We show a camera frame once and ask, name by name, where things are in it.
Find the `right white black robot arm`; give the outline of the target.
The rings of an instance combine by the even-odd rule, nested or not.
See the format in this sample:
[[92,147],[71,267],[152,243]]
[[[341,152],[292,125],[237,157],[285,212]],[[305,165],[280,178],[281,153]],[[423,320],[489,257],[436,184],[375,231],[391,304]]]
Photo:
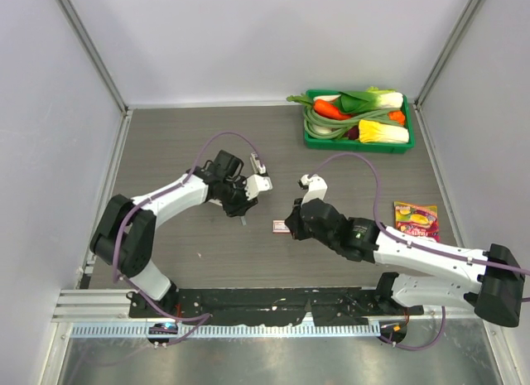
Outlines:
[[373,302],[385,315],[433,305],[471,310],[503,327],[519,324],[525,274],[505,246],[481,250],[431,242],[371,219],[347,218],[320,199],[295,200],[285,225],[295,240],[314,239],[349,261],[423,273],[382,275]]

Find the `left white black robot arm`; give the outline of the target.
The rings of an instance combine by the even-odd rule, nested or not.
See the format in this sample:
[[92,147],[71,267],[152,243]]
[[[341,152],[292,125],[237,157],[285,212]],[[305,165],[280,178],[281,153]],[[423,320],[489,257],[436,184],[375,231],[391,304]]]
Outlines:
[[232,217],[242,217],[272,189],[265,165],[250,156],[254,173],[243,176],[243,161],[221,150],[203,166],[189,169],[176,181],[149,194],[128,198],[115,195],[89,244],[90,252],[130,281],[157,317],[176,312],[178,289],[152,261],[155,232],[185,210],[214,202]]

